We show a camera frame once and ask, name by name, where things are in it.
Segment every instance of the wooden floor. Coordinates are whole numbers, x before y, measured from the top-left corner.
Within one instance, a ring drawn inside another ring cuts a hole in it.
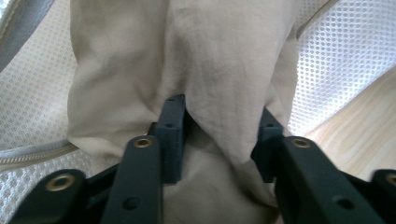
[[[396,170],[396,67],[306,137],[339,169],[360,178]]]

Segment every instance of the perforated mesh panel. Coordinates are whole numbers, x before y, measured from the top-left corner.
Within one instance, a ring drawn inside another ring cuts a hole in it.
[[[65,138],[66,102],[76,61],[69,0],[57,0],[0,73],[0,150]]]
[[[299,13],[297,14],[296,22],[294,23],[295,27],[298,29],[304,23],[309,21],[315,13],[323,7],[329,1],[337,1],[337,0],[300,0],[301,6]]]
[[[396,1],[340,1],[300,37],[290,131],[305,134],[396,64]]]
[[[89,156],[77,150],[54,160],[0,173],[0,223],[7,223],[18,204],[41,178],[62,169],[78,169],[91,175]]]

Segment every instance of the light wood surface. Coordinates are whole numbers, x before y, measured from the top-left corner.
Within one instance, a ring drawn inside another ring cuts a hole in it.
[[[373,170],[396,169],[396,67],[305,137],[335,165],[365,180]]]

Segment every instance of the black plastic bracket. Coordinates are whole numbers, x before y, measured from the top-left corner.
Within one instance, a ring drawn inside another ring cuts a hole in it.
[[[187,117],[184,95],[168,98],[157,123],[153,123],[148,134],[155,135],[163,150],[163,183],[176,184],[181,179],[182,160]]]
[[[162,223],[161,159],[154,136],[139,136],[128,143],[101,224]]]

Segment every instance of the screw hole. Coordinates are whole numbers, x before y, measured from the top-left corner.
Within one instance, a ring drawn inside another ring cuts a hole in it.
[[[46,185],[48,191],[60,191],[69,188],[75,182],[73,175],[58,175]]]
[[[309,142],[304,140],[303,138],[295,138],[291,141],[296,147],[311,147]]]
[[[332,200],[347,210],[352,210],[355,208],[353,202],[349,199],[344,198],[343,196],[335,196]]]
[[[141,138],[134,142],[135,147],[149,147],[151,146],[152,142],[148,138]]]

